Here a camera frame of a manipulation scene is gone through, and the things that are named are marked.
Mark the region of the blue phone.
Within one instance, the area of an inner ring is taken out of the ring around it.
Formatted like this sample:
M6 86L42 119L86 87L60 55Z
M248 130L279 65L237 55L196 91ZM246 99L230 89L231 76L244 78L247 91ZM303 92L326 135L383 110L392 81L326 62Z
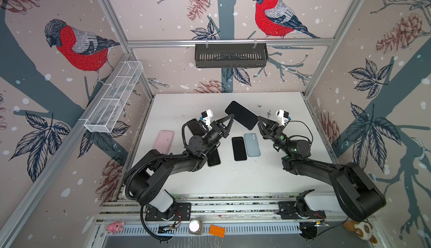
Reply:
M233 137L232 138L232 149L235 161L245 161L247 160L245 142L243 137Z

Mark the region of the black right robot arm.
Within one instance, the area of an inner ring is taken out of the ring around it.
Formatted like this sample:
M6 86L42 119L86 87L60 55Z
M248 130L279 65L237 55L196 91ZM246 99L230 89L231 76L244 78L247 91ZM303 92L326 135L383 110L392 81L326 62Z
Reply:
M333 187L341 210L356 222L362 222L386 206L387 201L380 189L356 163L345 165L310 159L312 141L301 136L286 136L284 125L265 117L258 117L258 127L265 140L271 140L277 151L286 155L281 158L283 169L294 175L311 177Z

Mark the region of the large phone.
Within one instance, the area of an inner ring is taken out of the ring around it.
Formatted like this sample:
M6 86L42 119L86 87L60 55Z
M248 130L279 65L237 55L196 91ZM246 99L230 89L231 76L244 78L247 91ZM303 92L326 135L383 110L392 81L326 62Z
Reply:
M259 157L260 149L258 144L258 137L256 133L244 134L244 143L246 148L246 154L248 157Z

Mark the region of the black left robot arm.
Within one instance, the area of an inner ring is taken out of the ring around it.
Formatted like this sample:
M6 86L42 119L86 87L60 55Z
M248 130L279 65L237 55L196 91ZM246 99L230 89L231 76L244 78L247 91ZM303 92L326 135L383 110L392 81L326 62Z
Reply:
M161 203L156 202L167 179L181 172L196 172L208 161L208 154L213 153L220 145L222 138L227 138L232 128L234 114L205 124L203 120L183 124L181 136L185 150L181 154L162 154L152 149L130 169L123 178L125 196L138 202L141 206L151 205L160 212L166 212L174 204L174 198L167 195ZM205 135L185 138L185 128L196 124L204 130Z

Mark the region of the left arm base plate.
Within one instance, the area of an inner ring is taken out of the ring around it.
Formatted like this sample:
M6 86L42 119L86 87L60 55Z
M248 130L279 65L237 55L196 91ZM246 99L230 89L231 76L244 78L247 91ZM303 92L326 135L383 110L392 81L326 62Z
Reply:
M156 207L147 205L145 211L146 222L183 222L190 221L191 203L174 202L165 212L160 212Z

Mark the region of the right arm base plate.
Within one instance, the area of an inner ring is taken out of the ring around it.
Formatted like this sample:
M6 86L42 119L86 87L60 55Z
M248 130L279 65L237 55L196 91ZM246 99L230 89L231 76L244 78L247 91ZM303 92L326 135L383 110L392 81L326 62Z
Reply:
M325 220L326 214L323 211L312 211L305 203L298 202L278 202L278 214L282 220L314 219Z

